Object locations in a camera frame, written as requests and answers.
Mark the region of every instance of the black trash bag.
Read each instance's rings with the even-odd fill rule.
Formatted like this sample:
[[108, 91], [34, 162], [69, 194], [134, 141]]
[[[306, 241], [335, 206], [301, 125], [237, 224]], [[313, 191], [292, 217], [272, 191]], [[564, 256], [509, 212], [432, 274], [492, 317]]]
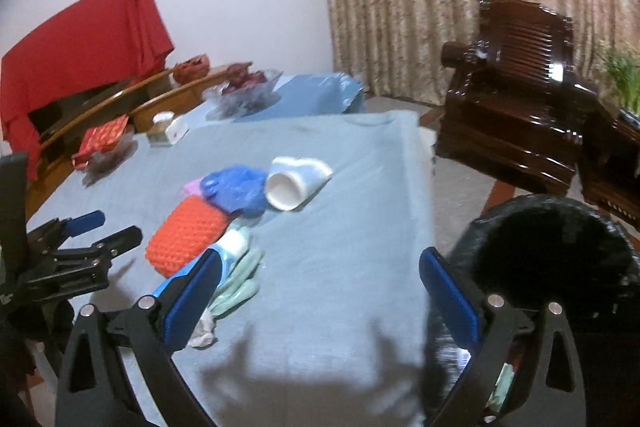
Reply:
[[[582, 365], [588, 426], [640, 425], [640, 256], [620, 225], [575, 200], [520, 196], [473, 220], [447, 260], [515, 307], [561, 303]], [[432, 310], [427, 417], [460, 376], [458, 357]]]

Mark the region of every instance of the orange sponge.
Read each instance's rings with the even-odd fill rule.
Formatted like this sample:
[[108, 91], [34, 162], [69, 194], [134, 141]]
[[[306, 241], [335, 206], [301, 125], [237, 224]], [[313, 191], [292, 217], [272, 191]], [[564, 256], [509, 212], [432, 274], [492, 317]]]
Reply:
[[225, 233], [229, 216], [197, 196], [174, 208], [146, 245], [145, 257], [165, 277], [171, 277]]

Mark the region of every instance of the paper cup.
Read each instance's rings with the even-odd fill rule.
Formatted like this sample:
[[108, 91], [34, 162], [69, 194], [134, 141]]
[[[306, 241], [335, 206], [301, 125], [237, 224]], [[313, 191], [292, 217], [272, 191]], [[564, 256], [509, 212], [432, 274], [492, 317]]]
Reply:
[[274, 208], [293, 210], [313, 196], [333, 174], [322, 160], [279, 156], [271, 163], [264, 194]]

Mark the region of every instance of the crumpled blue plastic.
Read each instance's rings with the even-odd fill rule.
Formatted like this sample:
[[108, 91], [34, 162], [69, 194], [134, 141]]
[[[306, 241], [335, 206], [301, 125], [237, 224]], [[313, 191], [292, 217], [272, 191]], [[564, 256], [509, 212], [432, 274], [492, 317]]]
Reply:
[[233, 165], [212, 172], [200, 182], [202, 196], [228, 214], [242, 212], [245, 216], [258, 216], [267, 208], [264, 182], [267, 172], [247, 165]]

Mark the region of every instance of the silver screw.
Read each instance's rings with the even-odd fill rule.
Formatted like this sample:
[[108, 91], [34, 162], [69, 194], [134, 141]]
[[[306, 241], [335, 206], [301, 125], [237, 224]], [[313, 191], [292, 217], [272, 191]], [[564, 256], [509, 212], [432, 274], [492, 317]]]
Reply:
[[153, 295], [145, 295], [138, 301], [138, 306], [143, 310], [152, 308], [154, 304], [156, 304], [156, 298]]
[[80, 308], [80, 314], [82, 317], [91, 317], [95, 312], [95, 306], [93, 304], [85, 304]]
[[491, 304], [491, 306], [493, 306], [494, 308], [502, 308], [504, 306], [504, 299], [497, 293], [492, 293], [491, 295], [489, 295], [487, 300], [489, 301], [489, 304]]
[[557, 302], [549, 302], [548, 308], [549, 308], [549, 311], [552, 312], [554, 315], [559, 315], [562, 313], [562, 306]]

